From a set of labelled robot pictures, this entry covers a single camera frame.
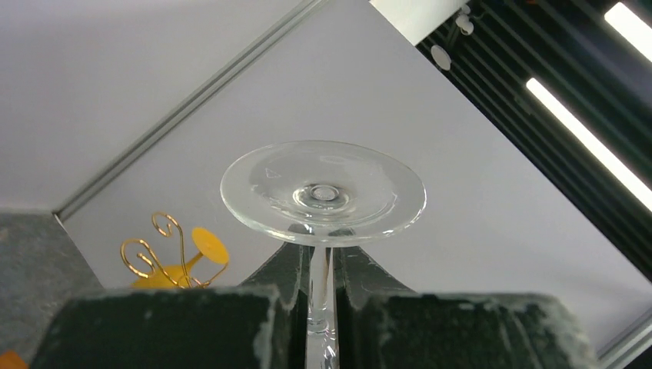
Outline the clear wine glass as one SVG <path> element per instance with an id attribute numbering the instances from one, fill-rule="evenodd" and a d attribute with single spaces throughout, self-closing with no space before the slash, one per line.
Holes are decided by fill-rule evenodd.
<path id="1" fill-rule="evenodd" d="M 311 248 L 306 365 L 336 368 L 336 328 L 328 310 L 332 251 L 412 226 L 427 204 L 422 180 L 370 148 L 292 141 L 240 157 L 225 171 L 220 192 L 242 224 Z"/>

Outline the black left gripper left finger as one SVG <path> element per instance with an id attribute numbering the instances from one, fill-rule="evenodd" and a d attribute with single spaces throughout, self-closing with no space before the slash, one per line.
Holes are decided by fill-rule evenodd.
<path id="1" fill-rule="evenodd" d="M 235 287 L 107 290 L 68 301 L 33 368 L 303 368 L 311 249 L 283 244 Z"/>

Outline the yellow wine glass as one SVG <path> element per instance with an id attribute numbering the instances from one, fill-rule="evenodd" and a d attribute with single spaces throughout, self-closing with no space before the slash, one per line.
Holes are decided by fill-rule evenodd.
<path id="1" fill-rule="evenodd" d="M 131 283 L 132 288 L 141 289 L 166 289 L 166 288 L 207 288 L 223 274 L 229 266 L 230 254 L 222 241 L 206 228 L 193 228 L 191 239 L 197 248 L 197 254 L 189 260 L 184 259 L 180 264 L 162 265 L 156 255 L 151 251 L 149 244 L 142 239 L 130 239 L 121 246 L 121 257 L 125 266 L 138 278 Z M 129 243 L 138 243 L 145 247 L 149 257 L 143 253 L 136 256 L 150 267 L 149 272 L 139 271 L 126 258 L 126 246 Z M 220 267 L 218 272 L 206 281 L 200 281 L 191 274 L 191 269 L 201 260 L 208 259 Z"/>

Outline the wooden rack base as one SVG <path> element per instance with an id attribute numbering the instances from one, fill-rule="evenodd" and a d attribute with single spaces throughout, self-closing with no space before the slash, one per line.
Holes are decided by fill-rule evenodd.
<path id="1" fill-rule="evenodd" d="M 28 369 L 28 364 L 14 351 L 0 355 L 0 369 Z"/>

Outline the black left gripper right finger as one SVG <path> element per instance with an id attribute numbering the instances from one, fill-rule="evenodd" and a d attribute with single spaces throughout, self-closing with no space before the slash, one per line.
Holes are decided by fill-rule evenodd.
<path id="1" fill-rule="evenodd" d="M 577 319 L 531 293 L 418 293 L 359 247 L 333 252 L 342 368 L 596 368 Z"/>

